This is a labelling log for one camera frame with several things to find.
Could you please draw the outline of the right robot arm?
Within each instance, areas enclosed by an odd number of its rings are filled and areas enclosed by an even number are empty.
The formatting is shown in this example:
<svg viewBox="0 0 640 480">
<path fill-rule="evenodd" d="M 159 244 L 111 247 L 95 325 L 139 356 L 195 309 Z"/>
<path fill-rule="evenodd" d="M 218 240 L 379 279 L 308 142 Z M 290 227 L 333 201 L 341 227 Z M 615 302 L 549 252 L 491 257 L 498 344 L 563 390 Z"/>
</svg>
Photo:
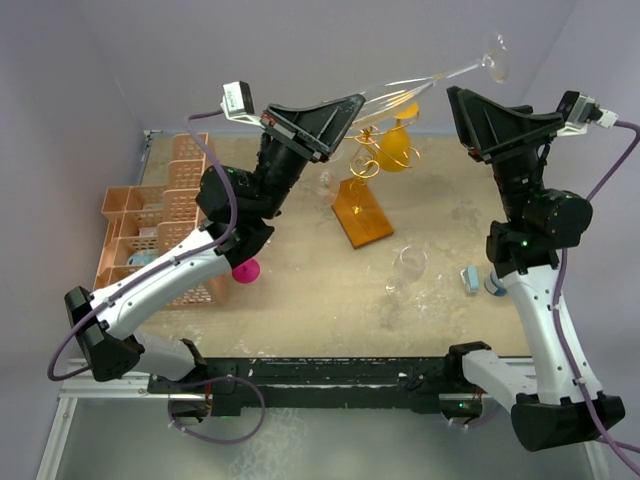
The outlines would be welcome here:
<svg viewBox="0 0 640 480">
<path fill-rule="evenodd" d="M 543 172 L 555 138 L 581 135 L 593 124 L 614 127 L 618 116 L 577 91 L 547 114 L 457 86 L 447 96 L 461 144 L 493 171 L 506 219 L 491 224 L 486 254 L 516 307 L 535 375 L 526 377 L 476 342 L 450 349 L 446 383 L 456 391 L 475 385 L 493 397 L 528 451 L 595 440 L 625 408 L 604 392 L 584 355 L 562 295 L 566 266 L 559 258 L 580 243 L 593 207 L 589 198 L 546 187 Z"/>
</svg>

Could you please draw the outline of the yellow plastic goblet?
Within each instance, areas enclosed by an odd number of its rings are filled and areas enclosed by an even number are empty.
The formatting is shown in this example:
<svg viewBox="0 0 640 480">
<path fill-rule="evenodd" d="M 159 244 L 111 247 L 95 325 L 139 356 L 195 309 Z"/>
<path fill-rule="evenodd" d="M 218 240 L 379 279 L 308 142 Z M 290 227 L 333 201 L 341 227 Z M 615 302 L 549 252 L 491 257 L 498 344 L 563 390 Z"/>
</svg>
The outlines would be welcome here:
<svg viewBox="0 0 640 480">
<path fill-rule="evenodd" d="M 411 104 L 405 110 L 396 113 L 394 124 L 377 143 L 377 162 L 379 167 L 389 173 L 399 173 L 415 167 L 421 160 L 420 152 L 413 146 L 406 128 L 420 115 L 419 105 Z"/>
</svg>

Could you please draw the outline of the clear champagne flute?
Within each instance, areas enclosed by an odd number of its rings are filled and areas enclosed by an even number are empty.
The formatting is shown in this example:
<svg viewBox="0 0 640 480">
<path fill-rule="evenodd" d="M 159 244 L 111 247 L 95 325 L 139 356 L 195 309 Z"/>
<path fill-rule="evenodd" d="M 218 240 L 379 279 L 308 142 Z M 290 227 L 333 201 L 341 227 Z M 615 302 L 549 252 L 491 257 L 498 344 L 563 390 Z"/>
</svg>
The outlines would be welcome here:
<svg viewBox="0 0 640 480">
<path fill-rule="evenodd" d="M 496 83 L 502 84 L 509 75 L 508 61 L 505 37 L 497 32 L 491 33 L 486 38 L 482 55 L 466 65 L 426 77 L 393 81 L 363 91 L 365 103 L 351 128 L 360 130 L 393 118 L 436 85 L 477 69 L 487 70 Z"/>
</svg>

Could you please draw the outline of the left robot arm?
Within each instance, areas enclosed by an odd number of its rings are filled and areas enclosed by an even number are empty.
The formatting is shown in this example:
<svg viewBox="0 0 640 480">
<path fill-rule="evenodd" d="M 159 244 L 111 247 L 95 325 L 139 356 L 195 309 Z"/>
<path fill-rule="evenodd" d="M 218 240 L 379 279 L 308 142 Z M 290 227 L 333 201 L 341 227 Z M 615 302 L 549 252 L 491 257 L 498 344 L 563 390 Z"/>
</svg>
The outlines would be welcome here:
<svg viewBox="0 0 640 480">
<path fill-rule="evenodd" d="M 202 387 L 206 363 L 194 343 L 155 339 L 139 327 L 170 301 L 253 258 L 274 229 L 281 207 L 308 163 L 326 162 L 356 120 L 365 98 L 352 94 L 307 108 L 269 105 L 256 117 L 263 133 L 254 170 L 213 159 L 196 203 L 203 221 L 184 240 L 108 287 L 83 287 L 64 297 L 70 335 L 98 382 L 130 371 L 173 382 L 184 392 Z"/>
</svg>

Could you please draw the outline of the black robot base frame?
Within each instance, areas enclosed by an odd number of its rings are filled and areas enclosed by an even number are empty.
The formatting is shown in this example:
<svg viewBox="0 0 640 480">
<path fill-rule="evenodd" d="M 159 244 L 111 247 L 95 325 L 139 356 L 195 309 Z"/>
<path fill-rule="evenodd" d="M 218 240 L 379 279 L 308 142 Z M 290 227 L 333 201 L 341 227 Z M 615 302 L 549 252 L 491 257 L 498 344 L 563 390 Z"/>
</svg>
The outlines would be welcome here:
<svg viewBox="0 0 640 480">
<path fill-rule="evenodd" d="M 483 412 L 477 388 L 449 375 L 443 357 L 206 359 L 208 370 L 179 385 L 158 377 L 153 394 L 207 395 L 212 416 L 246 408 L 402 409 L 462 418 Z"/>
</svg>

